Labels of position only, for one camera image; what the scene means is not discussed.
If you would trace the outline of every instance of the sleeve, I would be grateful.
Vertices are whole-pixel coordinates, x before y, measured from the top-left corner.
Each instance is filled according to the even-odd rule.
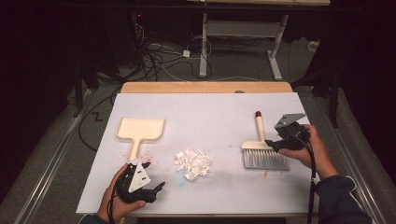
[[[107,224],[97,215],[85,215],[78,224]]]
[[[319,196],[318,223],[375,223],[353,197],[351,192],[355,189],[355,182],[350,177],[334,175],[320,181],[316,188]]]

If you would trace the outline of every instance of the crumpled paper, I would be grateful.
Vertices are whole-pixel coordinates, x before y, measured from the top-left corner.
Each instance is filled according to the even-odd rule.
[[[184,176],[189,180],[194,180],[199,176],[206,176],[209,171],[211,160],[198,149],[198,153],[188,148],[175,154],[176,170],[186,170]]]

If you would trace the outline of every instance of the desk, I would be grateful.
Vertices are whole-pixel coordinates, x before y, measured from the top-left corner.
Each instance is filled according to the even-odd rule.
[[[255,4],[255,5],[282,5],[282,6],[328,6],[330,0],[206,0],[205,4]],[[203,17],[202,49],[200,61],[200,77],[206,77],[207,53],[206,42],[208,35],[230,35],[230,36],[253,36],[274,37],[274,45],[267,51],[268,62],[271,66],[275,80],[282,80],[279,67],[276,62],[276,54],[282,40],[283,32],[289,15],[283,15],[280,22],[258,22],[258,21],[213,21],[207,19],[207,13]]]
[[[273,85],[284,92],[270,93]],[[276,138],[274,125],[283,113],[304,113],[297,93],[290,91],[289,84],[126,83],[121,92],[108,120],[77,213],[97,210],[109,180],[126,162],[131,143],[121,142],[116,136],[120,118],[124,117],[165,119],[163,136],[153,144],[141,145],[137,160],[151,161],[147,169],[151,183],[147,189],[162,181],[166,185],[158,193],[155,203],[131,216],[290,217],[307,213],[308,168],[290,160],[288,172],[246,170],[242,160],[242,143],[258,139],[255,111],[263,113],[268,138]],[[206,177],[188,181],[176,171],[174,154],[187,147],[200,149],[211,158]]]

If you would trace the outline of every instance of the gray carpet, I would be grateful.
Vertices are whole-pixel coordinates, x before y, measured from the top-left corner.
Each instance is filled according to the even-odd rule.
[[[258,46],[236,49],[225,56],[216,56],[225,53],[225,49],[213,49],[212,56],[209,58],[212,75],[205,80],[273,81],[271,69],[265,60],[265,49],[271,48],[271,44],[270,40],[264,40]],[[282,43],[276,59],[285,81],[292,82],[304,76],[313,56],[313,53],[306,49],[307,44],[308,41],[304,39],[292,44]],[[184,49],[172,43],[167,43],[166,46],[171,48],[168,50],[177,52]],[[168,61],[177,57],[165,53],[161,55]],[[198,61],[184,61],[192,63],[192,70],[197,75]],[[163,68],[171,64],[164,63]],[[121,67],[121,71],[127,74],[131,69],[125,65]],[[132,79],[143,76],[144,74],[140,73]],[[99,79],[99,89],[87,91],[83,115],[109,97],[120,86],[117,82],[108,80],[103,74],[99,75]],[[142,78],[139,81],[154,79],[153,75],[151,78]],[[158,80],[201,81],[192,75],[189,63],[178,63],[166,68],[166,71],[160,71]],[[357,198],[361,201],[363,208],[374,216],[377,223],[392,223],[396,220],[394,185],[361,133],[359,124],[348,109],[347,99],[342,90],[340,90],[337,114],[338,129],[332,127],[326,116],[328,99],[312,97],[309,87],[297,88],[295,91],[299,92],[309,120],[318,127],[320,135],[328,145],[338,171],[342,175],[351,175],[358,179],[357,184],[360,188],[357,191]],[[0,205],[0,223],[16,223],[16,220],[18,220],[17,223],[78,223],[81,219],[80,215],[76,215],[79,197],[95,156],[95,152],[90,147],[98,148],[111,108],[111,101],[107,99],[83,120],[80,133],[86,142],[84,144],[78,136],[78,125],[83,116],[73,119],[75,105],[73,105],[73,93],[71,93],[70,106],[48,128],[11,191]],[[49,165],[53,168],[50,174]],[[43,175],[49,176],[47,178],[49,187],[42,194],[37,194],[33,192],[33,189]],[[23,207],[32,193],[39,197],[30,200],[30,202],[35,202],[35,206],[33,209],[27,207],[26,211],[31,211],[32,214],[26,215],[22,212]],[[306,223],[306,217],[288,217],[286,220],[288,224]]]

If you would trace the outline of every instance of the brush handle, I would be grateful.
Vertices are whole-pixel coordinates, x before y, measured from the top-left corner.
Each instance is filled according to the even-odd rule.
[[[265,134],[264,134],[264,126],[262,123],[262,112],[260,111],[256,112],[256,126],[257,126],[257,132],[259,133],[260,141],[262,142],[265,139]]]

